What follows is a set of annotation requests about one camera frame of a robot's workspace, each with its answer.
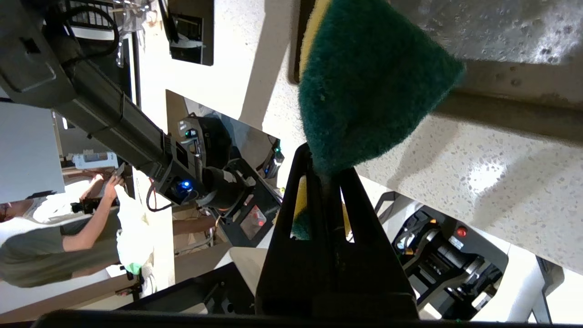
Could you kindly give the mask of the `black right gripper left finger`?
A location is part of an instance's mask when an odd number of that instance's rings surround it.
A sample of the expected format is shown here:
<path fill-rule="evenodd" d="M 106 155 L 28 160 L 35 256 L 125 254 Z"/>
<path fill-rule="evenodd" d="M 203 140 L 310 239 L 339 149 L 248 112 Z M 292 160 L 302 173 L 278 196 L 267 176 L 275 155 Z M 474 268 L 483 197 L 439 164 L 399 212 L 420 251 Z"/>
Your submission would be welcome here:
<path fill-rule="evenodd" d="M 306 179 L 310 239 L 291 238 L 299 184 Z M 257 315 L 310 316 L 314 297 L 327 292 L 329 243 L 322 184 L 307 143 L 294 154 L 285 195 L 274 226 L 255 296 Z"/>

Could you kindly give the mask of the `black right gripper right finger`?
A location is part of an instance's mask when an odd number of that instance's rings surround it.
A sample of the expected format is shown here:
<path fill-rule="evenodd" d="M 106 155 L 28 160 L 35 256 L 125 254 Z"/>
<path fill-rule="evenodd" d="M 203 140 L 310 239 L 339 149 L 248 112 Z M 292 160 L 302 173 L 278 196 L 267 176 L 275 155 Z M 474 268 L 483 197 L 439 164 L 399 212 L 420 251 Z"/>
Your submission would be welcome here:
<path fill-rule="evenodd" d="M 354 168 L 331 178 L 327 232 L 332 252 L 329 316 L 419 319 L 414 291 Z"/>

